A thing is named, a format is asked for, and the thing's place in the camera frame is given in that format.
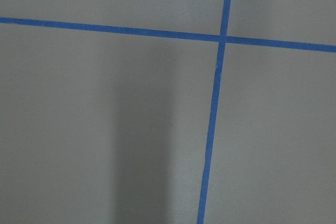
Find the blue tape line lengthwise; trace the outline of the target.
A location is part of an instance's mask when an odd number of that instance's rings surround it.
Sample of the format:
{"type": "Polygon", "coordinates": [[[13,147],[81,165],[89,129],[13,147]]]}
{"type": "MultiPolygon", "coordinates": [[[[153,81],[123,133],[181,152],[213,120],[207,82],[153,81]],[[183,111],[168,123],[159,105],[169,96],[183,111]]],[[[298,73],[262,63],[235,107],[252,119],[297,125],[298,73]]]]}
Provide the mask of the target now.
{"type": "Polygon", "coordinates": [[[211,171],[211,162],[212,162],[212,153],[214,145],[214,136],[215,136],[215,126],[217,118],[217,109],[218,109],[218,99],[221,87],[221,77],[223,71],[224,55],[225,55],[225,46],[227,39],[227,30],[229,22],[229,13],[230,13],[231,0],[223,1],[223,11],[221,18],[221,27],[218,39],[217,47],[217,56],[216,56],[216,66],[214,72],[214,81],[213,81],[213,90],[212,90],[212,99],[211,99],[211,109],[209,114],[209,124],[207,130],[207,139],[205,146],[205,159],[204,167],[202,173],[202,182],[199,194],[199,203],[197,211],[197,224],[204,223],[205,220],[205,210],[207,202],[207,193],[209,185],[209,176],[211,171]]]}

